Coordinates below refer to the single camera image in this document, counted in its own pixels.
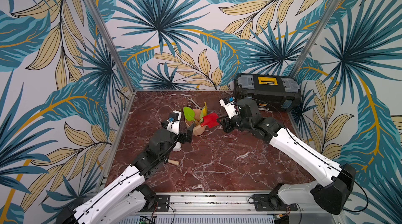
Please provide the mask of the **terracotta plastic flower pot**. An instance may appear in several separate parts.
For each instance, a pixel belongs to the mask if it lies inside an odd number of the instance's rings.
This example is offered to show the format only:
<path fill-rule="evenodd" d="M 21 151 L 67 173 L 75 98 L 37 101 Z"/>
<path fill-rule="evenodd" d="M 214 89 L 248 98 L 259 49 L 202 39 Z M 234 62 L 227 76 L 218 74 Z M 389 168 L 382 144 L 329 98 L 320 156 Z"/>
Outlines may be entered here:
<path fill-rule="evenodd" d="M 195 123 L 195 127 L 194 127 L 194 130 L 193 130 L 193 135 L 194 136 L 200 136 L 200 135 L 202 135 L 204 133 L 204 131 L 206 129 L 206 126 L 204 126 L 204 127 L 200 126 L 200 114 L 201 114 L 202 110 L 200 110 L 200 109 L 193 109 L 193 110 L 195 111 L 195 119 L 196 120 L 195 121 L 187 121 L 185 119 L 185 123 L 186 123 L 188 128 L 191 126 L 192 123 Z"/>

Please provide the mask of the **yellow toy shovel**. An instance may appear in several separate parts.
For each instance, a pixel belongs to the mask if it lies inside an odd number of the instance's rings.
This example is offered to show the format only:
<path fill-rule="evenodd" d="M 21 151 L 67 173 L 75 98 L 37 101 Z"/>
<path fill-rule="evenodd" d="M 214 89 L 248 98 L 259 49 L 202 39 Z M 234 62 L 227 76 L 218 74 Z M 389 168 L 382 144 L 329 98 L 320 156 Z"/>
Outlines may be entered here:
<path fill-rule="evenodd" d="M 204 110 L 206 115 L 207 115 L 208 109 L 207 109 L 207 103 L 206 102 L 204 102 L 204 107 L 202 108 L 202 110 Z"/>

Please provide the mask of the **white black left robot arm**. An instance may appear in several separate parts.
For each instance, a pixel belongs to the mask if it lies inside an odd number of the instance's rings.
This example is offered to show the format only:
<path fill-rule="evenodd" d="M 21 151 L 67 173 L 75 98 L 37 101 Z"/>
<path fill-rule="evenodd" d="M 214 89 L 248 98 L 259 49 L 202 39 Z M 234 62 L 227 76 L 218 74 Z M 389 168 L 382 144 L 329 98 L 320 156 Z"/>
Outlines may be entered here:
<path fill-rule="evenodd" d="M 151 208 L 156 194 L 145 184 L 156 174 L 177 143 L 192 141 L 194 126 L 180 132 L 180 123 L 170 122 L 150 138 L 144 150 L 101 192 L 57 216 L 58 224 L 116 224 L 134 212 Z"/>

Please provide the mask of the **green toy trowel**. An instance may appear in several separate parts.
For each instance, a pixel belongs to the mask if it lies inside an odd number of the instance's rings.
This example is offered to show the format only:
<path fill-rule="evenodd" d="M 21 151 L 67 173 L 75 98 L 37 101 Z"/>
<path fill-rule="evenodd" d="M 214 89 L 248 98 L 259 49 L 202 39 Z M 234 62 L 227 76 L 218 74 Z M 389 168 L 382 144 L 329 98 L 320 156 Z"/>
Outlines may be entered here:
<path fill-rule="evenodd" d="M 187 121 L 195 121 L 195 111 L 190 107 L 184 107 L 183 113 Z"/>

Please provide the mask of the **aluminium corner post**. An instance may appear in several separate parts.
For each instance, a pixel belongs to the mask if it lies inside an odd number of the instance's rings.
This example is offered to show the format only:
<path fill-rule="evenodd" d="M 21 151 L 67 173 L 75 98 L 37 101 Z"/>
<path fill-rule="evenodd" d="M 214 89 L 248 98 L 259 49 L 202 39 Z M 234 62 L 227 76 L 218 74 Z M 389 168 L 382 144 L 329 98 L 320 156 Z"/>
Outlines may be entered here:
<path fill-rule="evenodd" d="M 330 0 L 328 7 L 323 11 L 320 20 L 317 22 L 317 25 L 315 26 L 306 45 L 304 46 L 303 50 L 298 56 L 298 59 L 294 62 L 294 65 L 288 75 L 289 78 L 296 78 L 296 75 L 298 71 L 301 69 L 303 62 L 307 58 L 309 52 L 313 48 L 321 32 L 325 29 L 325 26 L 327 25 L 328 21 L 330 20 L 334 12 L 337 10 L 338 5 L 341 3 L 341 1 L 342 0 Z"/>
<path fill-rule="evenodd" d="M 135 88 L 133 87 L 133 85 L 131 83 L 131 79 L 128 76 L 127 71 L 125 70 L 125 68 L 123 66 L 123 62 L 122 62 L 122 60 L 119 56 L 119 53 L 113 43 L 112 37 L 107 29 L 107 26 L 100 14 L 99 8 L 96 5 L 96 1 L 95 0 L 84 0 L 84 2 L 86 4 L 87 8 L 89 9 L 89 12 L 90 12 L 91 16 L 93 17 L 94 23 L 98 27 L 99 33 L 102 36 L 102 38 L 104 39 L 104 42 L 106 43 L 106 46 L 109 49 L 113 60 L 115 61 L 118 69 L 120 70 L 120 73 L 122 74 L 125 84 L 127 85 L 128 89 L 130 90 L 130 93 L 134 96 L 136 93 Z"/>

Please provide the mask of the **red toy shovel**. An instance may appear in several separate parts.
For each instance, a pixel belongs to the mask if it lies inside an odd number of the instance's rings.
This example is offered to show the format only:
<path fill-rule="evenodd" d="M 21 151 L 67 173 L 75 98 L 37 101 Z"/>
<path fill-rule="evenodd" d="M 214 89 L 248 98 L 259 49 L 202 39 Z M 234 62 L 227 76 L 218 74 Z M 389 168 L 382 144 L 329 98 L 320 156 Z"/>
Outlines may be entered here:
<path fill-rule="evenodd" d="M 204 121 L 200 122 L 200 126 L 208 126 L 209 128 L 214 128 L 219 125 L 219 116 L 216 113 L 210 113 L 203 117 Z"/>

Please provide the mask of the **aluminium corner post left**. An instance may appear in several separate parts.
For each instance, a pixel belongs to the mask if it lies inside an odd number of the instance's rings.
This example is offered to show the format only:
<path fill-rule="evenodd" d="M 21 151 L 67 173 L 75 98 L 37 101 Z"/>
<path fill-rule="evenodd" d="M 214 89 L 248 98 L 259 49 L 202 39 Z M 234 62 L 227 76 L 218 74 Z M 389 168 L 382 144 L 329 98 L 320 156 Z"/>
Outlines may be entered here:
<path fill-rule="evenodd" d="M 136 93 L 135 88 L 133 87 L 133 85 L 131 83 L 131 79 L 128 76 L 127 71 L 125 70 L 125 68 L 123 66 L 123 62 L 122 62 L 122 60 L 119 56 L 119 53 L 113 43 L 112 37 L 107 29 L 107 26 L 100 14 L 99 8 L 96 5 L 96 1 L 95 0 L 84 0 L 84 2 L 86 4 L 87 8 L 89 9 L 89 12 L 90 12 L 91 16 L 93 17 L 94 23 L 98 27 L 99 33 L 102 36 L 102 38 L 104 39 L 104 42 L 106 43 L 106 46 L 109 49 L 113 60 L 115 61 L 118 69 L 120 70 L 120 73 L 122 74 L 125 84 L 127 85 L 128 89 L 130 90 L 130 93 L 134 96 Z"/>

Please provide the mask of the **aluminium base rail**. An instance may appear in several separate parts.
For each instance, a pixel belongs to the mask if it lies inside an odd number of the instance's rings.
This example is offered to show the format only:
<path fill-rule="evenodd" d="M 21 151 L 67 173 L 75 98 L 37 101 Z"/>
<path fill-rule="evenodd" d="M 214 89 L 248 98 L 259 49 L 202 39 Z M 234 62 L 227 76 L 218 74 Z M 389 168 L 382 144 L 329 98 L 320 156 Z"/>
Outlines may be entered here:
<path fill-rule="evenodd" d="M 335 224 L 317 205 L 285 205 L 271 191 L 134 190 L 120 200 L 98 194 L 72 210 L 69 224 Z"/>

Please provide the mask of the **green toy rake wooden handle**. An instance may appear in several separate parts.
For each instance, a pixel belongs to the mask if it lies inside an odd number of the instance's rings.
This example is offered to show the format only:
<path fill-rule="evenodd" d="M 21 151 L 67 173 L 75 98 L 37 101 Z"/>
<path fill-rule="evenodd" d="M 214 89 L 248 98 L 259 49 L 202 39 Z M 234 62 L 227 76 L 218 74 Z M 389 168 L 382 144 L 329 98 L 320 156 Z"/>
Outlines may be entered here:
<path fill-rule="evenodd" d="M 180 162 L 179 162 L 179 161 L 171 160 L 171 159 L 168 159 L 167 163 L 172 164 L 172 165 L 175 165 L 175 166 L 179 166 L 179 165 L 180 165 Z"/>

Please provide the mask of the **black deli toolbox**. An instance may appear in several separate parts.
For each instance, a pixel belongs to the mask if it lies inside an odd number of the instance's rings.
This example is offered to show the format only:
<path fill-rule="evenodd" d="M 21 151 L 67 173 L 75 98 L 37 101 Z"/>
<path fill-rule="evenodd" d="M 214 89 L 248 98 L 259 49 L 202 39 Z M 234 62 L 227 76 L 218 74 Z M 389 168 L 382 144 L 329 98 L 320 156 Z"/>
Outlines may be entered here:
<path fill-rule="evenodd" d="M 301 101 L 296 80 L 283 76 L 238 74 L 233 80 L 233 96 L 254 99 L 259 108 L 291 111 Z"/>

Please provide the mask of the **aluminium corner post right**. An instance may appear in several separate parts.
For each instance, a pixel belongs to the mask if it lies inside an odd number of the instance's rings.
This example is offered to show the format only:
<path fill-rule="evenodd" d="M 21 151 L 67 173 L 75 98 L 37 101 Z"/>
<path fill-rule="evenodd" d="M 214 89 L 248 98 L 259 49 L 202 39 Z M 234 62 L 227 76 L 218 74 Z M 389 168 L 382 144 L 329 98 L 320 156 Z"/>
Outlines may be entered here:
<path fill-rule="evenodd" d="M 330 0 L 328 7 L 323 11 L 320 20 L 317 22 L 317 25 L 315 26 L 306 45 L 304 46 L 303 50 L 298 56 L 298 59 L 294 62 L 294 65 L 288 75 L 289 78 L 296 78 L 296 75 L 298 71 L 301 69 L 303 62 L 307 58 L 309 52 L 313 48 L 321 32 L 325 29 L 325 26 L 327 25 L 328 21 L 330 20 L 334 12 L 337 10 L 338 5 L 341 3 L 341 1 L 342 0 Z"/>

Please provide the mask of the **white trigger spray bottle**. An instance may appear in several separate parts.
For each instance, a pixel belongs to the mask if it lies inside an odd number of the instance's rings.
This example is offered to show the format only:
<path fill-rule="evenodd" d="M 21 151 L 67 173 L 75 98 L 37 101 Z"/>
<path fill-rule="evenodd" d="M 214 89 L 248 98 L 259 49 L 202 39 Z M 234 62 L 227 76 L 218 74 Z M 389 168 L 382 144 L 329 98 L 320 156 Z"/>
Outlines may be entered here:
<path fill-rule="evenodd" d="M 162 127 L 163 127 L 164 129 L 166 129 L 167 120 L 162 121 L 161 124 L 162 124 Z M 180 142 L 179 142 L 178 140 L 176 140 L 176 141 L 175 141 L 175 145 L 173 146 L 172 151 L 174 151 L 174 152 L 179 152 L 179 151 L 181 151 L 181 149 L 182 149 L 182 147 L 181 147 Z"/>

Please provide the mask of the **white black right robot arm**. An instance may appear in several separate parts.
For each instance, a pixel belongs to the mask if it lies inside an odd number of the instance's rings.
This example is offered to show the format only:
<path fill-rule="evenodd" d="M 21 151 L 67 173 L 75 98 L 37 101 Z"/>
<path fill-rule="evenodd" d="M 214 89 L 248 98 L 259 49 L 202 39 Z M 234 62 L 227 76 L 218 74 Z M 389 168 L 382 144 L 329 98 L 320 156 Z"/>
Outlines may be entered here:
<path fill-rule="evenodd" d="M 227 115 L 217 119 L 224 132 L 247 131 L 284 152 L 304 168 L 315 180 L 305 184 L 279 184 L 270 196 L 283 205 L 314 204 L 338 215 L 343 211 L 355 184 L 356 170 L 323 156 L 291 133 L 273 117 L 263 117 L 256 101 L 223 98 L 220 105 Z"/>

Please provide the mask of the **silver open-end wrench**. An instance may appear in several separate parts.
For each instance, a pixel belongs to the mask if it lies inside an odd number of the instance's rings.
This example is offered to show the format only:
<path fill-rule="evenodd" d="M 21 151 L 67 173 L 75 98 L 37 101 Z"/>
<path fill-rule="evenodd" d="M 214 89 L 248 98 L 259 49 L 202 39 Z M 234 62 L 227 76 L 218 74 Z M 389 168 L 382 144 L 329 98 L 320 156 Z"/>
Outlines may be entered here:
<path fill-rule="evenodd" d="M 188 98 L 188 100 L 197 108 L 197 109 L 202 109 L 201 106 L 199 106 L 192 98 Z"/>

